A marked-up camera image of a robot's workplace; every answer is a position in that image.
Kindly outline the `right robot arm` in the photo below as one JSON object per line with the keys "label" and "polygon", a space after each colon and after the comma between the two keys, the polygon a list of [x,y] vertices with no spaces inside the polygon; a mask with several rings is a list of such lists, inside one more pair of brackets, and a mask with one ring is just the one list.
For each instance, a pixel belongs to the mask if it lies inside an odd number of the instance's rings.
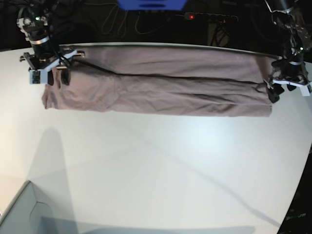
{"label": "right robot arm", "polygon": [[54,85],[53,71],[57,69],[61,83],[69,85],[73,58],[85,55],[84,51],[60,46],[54,38],[52,19],[58,4],[58,0],[31,0],[19,11],[17,26],[34,51],[23,53],[19,59],[29,65],[31,84]]}

